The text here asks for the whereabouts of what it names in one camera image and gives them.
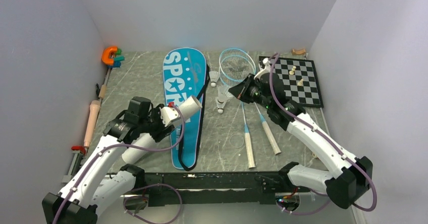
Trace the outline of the white shuttlecock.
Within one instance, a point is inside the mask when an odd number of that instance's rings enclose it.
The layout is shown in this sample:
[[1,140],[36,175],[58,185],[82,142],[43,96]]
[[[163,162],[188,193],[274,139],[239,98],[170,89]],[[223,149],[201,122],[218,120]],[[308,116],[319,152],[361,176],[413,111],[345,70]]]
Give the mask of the white shuttlecock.
[[224,112],[224,107],[226,105],[227,100],[223,97],[216,97],[216,106],[217,106],[217,112],[219,114],[222,114]]
[[217,81],[220,78],[220,72],[212,70],[209,72],[209,77],[210,77],[210,86],[216,87]]
[[234,96],[229,92],[230,87],[226,85],[219,85],[217,86],[218,90],[218,99],[220,101],[228,101],[231,98],[234,98]]

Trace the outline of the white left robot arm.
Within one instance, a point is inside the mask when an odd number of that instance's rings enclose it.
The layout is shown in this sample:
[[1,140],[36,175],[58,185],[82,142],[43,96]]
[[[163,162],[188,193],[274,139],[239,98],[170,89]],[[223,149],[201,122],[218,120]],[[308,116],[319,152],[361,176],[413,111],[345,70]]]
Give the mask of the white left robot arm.
[[96,149],[71,180],[57,193],[47,193],[42,208],[47,223],[96,223],[101,214],[121,195],[140,193],[145,172],[127,161],[120,171],[102,184],[110,167],[123,154],[140,158],[152,147],[184,126],[189,114],[176,105],[153,106],[145,97],[133,97],[106,126]]

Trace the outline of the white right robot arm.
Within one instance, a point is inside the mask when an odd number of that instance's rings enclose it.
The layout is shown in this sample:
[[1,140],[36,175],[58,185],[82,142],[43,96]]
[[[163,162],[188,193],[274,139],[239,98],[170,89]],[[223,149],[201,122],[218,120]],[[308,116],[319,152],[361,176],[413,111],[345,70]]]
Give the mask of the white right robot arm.
[[289,163],[279,171],[278,184],[282,190],[306,187],[327,195],[342,209],[351,205],[363,211],[376,208],[373,162],[366,156],[357,157],[334,141],[303,107],[285,95],[276,75],[256,78],[250,74],[228,92],[243,103],[264,107],[273,123],[304,143],[327,168],[321,171]]

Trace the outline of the white shuttlecock tube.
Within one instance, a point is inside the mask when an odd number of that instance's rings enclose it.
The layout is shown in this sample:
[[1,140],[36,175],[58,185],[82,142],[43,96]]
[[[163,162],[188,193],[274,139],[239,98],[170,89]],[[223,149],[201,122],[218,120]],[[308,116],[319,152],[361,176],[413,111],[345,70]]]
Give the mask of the white shuttlecock tube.
[[182,123],[182,120],[185,120],[186,123],[190,122],[191,117],[202,109],[202,104],[195,96],[191,95],[180,105],[172,106],[172,109],[177,115],[177,120],[173,120],[173,126],[177,127]]

